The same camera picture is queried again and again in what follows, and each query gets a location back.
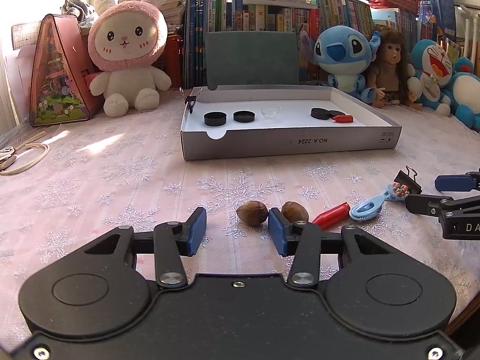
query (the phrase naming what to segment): paper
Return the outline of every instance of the paper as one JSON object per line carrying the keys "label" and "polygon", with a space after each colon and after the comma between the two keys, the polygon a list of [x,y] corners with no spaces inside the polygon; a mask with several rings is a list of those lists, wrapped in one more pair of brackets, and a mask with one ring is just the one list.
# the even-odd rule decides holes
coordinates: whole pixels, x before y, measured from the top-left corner
{"label": "paper", "polygon": [[30,115],[30,87],[35,57],[35,46],[24,46],[6,56],[10,92],[20,120]]}

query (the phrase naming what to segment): doraemon plush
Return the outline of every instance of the doraemon plush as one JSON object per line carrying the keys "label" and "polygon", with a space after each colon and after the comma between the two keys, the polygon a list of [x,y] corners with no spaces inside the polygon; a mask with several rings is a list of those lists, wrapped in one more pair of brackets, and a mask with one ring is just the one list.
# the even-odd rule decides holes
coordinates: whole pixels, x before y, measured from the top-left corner
{"label": "doraemon plush", "polygon": [[90,84],[103,94],[107,116],[123,116],[129,108],[158,107],[157,88],[166,91],[170,77],[152,67],[167,41],[167,24],[159,8],[165,0],[95,0],[99,18],[88,36],[88,54],[101,70]]}
{"label": "doraemon plush", "polygon": [[367,104],[375,99],[375,89],[365,88],[362,72],[375,60],[380,34],[373,33],[370,42],[360,32],[347,26],[334,26],[323,31],[314,43],[301,33],[301,52],[306,59],[330,73],[329,85]]}
{"label": "doraemon plush", "polygon": [[414,46],[410,59],[422,88],[417,101],[440,115],[450,115],[452,94],[446,86],[453,67],[445,50],[432,40],[422,39]]}
{"label": "doraemon plush", "polygon": [[457,59],[447,89],[453,96],[452,114],[468,128],[480,131],[480,78],[472,71],[473,64],[468,58]]}

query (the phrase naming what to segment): miniature house model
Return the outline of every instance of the miniature house model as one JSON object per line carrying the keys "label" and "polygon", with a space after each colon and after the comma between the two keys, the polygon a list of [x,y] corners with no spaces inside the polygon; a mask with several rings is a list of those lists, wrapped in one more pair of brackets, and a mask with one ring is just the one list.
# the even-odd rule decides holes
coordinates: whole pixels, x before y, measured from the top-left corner
{"label": "miniature house model", "polygon": [[77,19],[47,15],[35,51],[30,123],[33,126],[88,120],[101,106],[87,81],[94,73]]}

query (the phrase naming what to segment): pink bunny plush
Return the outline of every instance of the pink bunny plush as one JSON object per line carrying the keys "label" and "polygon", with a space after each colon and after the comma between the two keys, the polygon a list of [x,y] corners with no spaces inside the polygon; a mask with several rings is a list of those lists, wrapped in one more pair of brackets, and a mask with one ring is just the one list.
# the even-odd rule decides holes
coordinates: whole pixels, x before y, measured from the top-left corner
{"label": "pink bunny plush", "polygon": [[167,91],[171,80],[152,67],[167,41],[167,24],[159,8],[165,0],[95,0],[99,18],[88,36],[88,54],[101,70],[90,84],[93,96],[103,94],[107,116],[117,117],[129,108],[155,109],[157,89]]}

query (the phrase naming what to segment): dark green board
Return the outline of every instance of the dark green board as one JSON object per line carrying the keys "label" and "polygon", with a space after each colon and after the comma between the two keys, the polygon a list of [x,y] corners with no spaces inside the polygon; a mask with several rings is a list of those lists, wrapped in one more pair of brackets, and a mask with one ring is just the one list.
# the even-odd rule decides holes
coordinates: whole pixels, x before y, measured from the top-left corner
{"label": "dark green board", "polygon": [[207,83],[219,85],[298,85],[297,37],[293,32],[208,32]]}

